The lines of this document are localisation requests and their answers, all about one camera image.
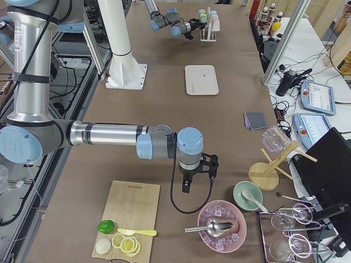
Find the green cup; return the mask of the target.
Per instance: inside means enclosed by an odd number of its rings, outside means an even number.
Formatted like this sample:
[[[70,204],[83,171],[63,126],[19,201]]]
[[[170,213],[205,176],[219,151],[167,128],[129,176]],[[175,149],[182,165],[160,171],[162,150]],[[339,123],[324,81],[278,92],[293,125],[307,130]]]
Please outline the green cup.
[[[200,21],[200,23],[206,24],[207,23],[207,14],[201,13],[199,15],[199,21]]]

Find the metal scoop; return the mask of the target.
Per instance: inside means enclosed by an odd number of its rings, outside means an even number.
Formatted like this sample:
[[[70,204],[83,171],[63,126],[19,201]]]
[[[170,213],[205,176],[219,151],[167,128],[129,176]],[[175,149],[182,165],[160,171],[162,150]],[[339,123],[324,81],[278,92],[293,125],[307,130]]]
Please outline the metal scoop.
[[[239,223],[235,219],[210,216],[205,220],[202,226],[186,227],[184,232],[205,231],[209,238],[220,239],[231,233],[237,233],[239,228]]]

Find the grey folded cloth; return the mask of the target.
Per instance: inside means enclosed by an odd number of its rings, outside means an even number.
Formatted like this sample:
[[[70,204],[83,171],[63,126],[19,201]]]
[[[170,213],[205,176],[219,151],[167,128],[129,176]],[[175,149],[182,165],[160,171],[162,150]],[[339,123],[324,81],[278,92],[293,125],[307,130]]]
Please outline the grey folded cloth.
[[[246,116],[250,123],[251,130],[264,129],[268,127],[263,112],[246,112]]]

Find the cream rabbit tray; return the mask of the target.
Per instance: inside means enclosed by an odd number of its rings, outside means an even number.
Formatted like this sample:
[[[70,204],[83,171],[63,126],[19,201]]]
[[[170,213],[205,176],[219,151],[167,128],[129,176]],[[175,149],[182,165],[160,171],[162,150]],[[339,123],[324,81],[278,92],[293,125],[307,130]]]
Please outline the cream rabbit tray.
[[[216,71],[212,65],[185,66],[185,84],[188,95],[217,95],[219,93]]]

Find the wooden cup tree stand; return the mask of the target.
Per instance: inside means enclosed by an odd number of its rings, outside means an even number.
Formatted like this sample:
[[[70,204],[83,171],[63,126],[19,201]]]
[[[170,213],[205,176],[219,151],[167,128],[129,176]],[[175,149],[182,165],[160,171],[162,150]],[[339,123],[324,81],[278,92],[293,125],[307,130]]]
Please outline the wooden cup tree stand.
[[[278,171],[287,176],[289,179],[293,180],[293,177],[290,174],[279,168],[279,164],[282,163],[292,151],[298,152],[313,162],[318,161],[316,158],[300,151],[298,147],[299,143],[293,140],[291,143],[287,144],[287,147],[274,160],[272,160],[266,151],[261,148],[261,151],[268,160],[268,163],[259,162],[252,165],[248,171],[250,181],[256,184],[263,191],[271,191],[274,190],[279,184]]]

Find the pink bowl with ice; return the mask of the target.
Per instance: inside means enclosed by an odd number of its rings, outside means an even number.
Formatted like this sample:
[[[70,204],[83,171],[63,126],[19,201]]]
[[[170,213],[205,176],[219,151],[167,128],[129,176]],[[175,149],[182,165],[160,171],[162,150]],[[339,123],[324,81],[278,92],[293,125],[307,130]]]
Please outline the pink bowl with ice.
[[[198,215],[197,225],[203,242],[219,253],[238,250],[246,239],[247,226],[239,208],[228,201],[217,200],[206,204]]]

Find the lower teach pendant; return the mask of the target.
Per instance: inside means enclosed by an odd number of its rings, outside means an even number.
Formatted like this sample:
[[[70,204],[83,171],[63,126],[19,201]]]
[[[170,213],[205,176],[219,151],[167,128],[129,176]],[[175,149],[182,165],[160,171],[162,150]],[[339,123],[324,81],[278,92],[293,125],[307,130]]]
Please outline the lower teach pendant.
[[[327,116],[323,113],[295,113],[293,123],[302,145],[307,150],[332,128]]]

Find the white ceramic spoon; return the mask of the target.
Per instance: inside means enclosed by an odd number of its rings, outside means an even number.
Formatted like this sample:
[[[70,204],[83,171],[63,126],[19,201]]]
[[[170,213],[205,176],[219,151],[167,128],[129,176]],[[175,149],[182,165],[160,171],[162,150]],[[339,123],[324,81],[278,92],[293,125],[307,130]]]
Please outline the white ceramic spoon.
[[[242,195],[245,199],[247,199],[247,200],[249,200],[249,201],[255,203],[255,204],[257,205],[257,207],[260,208],[260,209],[262,210],[262,212],[268,213],[267,208],[266,208],[262,203],[260,203],[259,201],[257,201],[249,190],[246,190],[246,189],[242,190],[242,191],[241,191],[241,195]]]

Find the upper teach pendant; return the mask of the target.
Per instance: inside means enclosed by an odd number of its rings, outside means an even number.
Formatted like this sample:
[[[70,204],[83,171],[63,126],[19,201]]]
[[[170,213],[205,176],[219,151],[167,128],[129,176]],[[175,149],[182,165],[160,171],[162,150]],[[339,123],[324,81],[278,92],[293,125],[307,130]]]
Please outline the upper teach pendant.
[[[333,88],[305,80],[301,84],[301,104],[306,110],[333,116],[336,114]]]

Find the teach pendant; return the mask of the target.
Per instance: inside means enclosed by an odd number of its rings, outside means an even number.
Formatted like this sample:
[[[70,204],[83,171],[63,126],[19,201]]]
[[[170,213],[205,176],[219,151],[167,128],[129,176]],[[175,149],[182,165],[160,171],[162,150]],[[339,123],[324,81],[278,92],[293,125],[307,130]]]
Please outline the teach pendant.
[[[295,113],[293,123],[302,145],[307,150],[332,128],[327,116],[323,113]]]
[[[333,116],[336,114],[333,88],[305,80],[301,84],[301,104],[306,110]]]

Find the bamboo cutting board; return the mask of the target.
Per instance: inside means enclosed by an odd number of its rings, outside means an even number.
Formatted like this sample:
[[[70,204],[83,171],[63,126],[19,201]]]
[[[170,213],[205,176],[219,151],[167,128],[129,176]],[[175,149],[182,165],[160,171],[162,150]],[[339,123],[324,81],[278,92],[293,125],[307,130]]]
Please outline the bamboo cutting board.
[[[117,228],[128,230],[153,230],[155,228],[160,185],[114,180],[107,198],[103,220],[111,220]],[[141,243],[141,250],[135,257],[129,257],[121,250],[111,247],[100,255],[93,249],[92,257],[109,260],[149,262],[153,238],[135,235]]]

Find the pink cup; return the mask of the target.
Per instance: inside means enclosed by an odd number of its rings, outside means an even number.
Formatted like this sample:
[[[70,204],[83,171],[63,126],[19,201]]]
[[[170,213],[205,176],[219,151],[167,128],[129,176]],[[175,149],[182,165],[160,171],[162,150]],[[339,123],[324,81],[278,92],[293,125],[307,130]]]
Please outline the pink cup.
[[[211,32],[219,32],[220,31],[220,20],[218,15],[212,15],[212,29]]]

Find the black water bottle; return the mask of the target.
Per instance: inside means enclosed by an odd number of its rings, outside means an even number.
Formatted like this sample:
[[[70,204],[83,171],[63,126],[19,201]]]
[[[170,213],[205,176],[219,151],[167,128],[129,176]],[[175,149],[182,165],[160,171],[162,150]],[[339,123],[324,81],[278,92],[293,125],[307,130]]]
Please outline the black water bottle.
[[[293,87],[293,84],[296,82],[297,76],[298,74],[296,70],[289,70],[285,72],[283,79],[281,80],[275,94],[277,96],[285,96],[287,91]]]

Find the yellow plastic knife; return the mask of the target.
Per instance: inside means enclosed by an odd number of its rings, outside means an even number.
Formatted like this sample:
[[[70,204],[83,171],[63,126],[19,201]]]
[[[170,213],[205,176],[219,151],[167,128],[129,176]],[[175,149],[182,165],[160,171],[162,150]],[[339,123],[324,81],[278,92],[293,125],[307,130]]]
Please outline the yellow plastic knife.
[[[156,230],[129,230],[125,228],[117,228],[117,232],[127,235],[127,236],[134,236],[134,235],[145,235],[145,236],[156,236]]]

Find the lemon slices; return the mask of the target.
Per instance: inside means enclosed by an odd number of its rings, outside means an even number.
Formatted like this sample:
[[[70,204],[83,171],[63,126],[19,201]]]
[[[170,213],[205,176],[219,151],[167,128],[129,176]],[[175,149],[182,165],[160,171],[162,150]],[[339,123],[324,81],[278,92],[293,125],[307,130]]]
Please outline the lemon slices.
[[[141,244],[136,238],[125,236],[121,233],[117,233],[112,237],[111,245],[116,249],[120,249],[121,252],[129,257],[138,255],[141,250]]]

